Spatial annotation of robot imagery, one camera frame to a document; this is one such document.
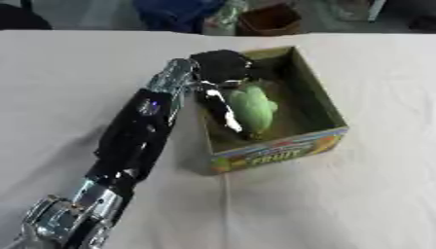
blue object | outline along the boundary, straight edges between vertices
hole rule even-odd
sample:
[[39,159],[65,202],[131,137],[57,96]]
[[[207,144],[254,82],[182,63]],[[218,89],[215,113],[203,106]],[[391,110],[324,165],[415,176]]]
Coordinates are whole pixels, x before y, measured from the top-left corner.
[[201,33],[205,18],[226,0],[133,0],[133,6],[149,30]]

table surface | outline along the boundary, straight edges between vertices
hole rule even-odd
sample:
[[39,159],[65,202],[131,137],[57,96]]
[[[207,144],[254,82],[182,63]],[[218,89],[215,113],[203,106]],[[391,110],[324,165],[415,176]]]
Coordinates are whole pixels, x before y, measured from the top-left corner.
[[436,248],[436,36],[0,32],[0,245],[74,186],[101,130],[171,58],[297,46],[350,130],[332,152],[216,177],[191,101],[105,248]]

robotic arm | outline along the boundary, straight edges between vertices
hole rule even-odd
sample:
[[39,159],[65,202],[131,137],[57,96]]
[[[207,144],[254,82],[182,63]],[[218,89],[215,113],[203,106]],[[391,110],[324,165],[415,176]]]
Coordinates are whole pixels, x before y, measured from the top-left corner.
[[[217,59],[232,64],[221,74]],[[68,196],[50,195],[26,214],[8,249],[99,249],[160,156],[187,91],[195,91],[217,122],[242,132],[220,85],[237,85],[252,62],[230,51],[173,59],[140,89],[101,137],[96,163]]]

floor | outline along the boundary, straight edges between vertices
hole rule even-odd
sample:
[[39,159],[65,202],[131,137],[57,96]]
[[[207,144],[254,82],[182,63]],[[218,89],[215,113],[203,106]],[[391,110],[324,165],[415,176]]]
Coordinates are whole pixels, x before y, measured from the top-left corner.
[[[249,0],[251,8],[285,0]],[[303,17],[304,32],[410,32],[409,17],[399,17],[384,10],[373,23],[367,21],[341,21],[334,17],[328,1],[294,0]],[[19,0],[0,0],[18,4]],[[35,12],[46,18],[56,29],[143,30],[131,0],[33,0]]]

cardboard box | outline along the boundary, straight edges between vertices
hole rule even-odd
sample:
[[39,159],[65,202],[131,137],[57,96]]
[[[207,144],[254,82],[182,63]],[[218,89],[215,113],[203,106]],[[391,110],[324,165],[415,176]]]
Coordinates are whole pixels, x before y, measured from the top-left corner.
[[211,170],[224,173],[334,148],[348,127],[298,50],[288,47],[244,54],[273,66],[278,80],[263,90],[278,110],[261,140],[246,141],[223,131],[200,107]]

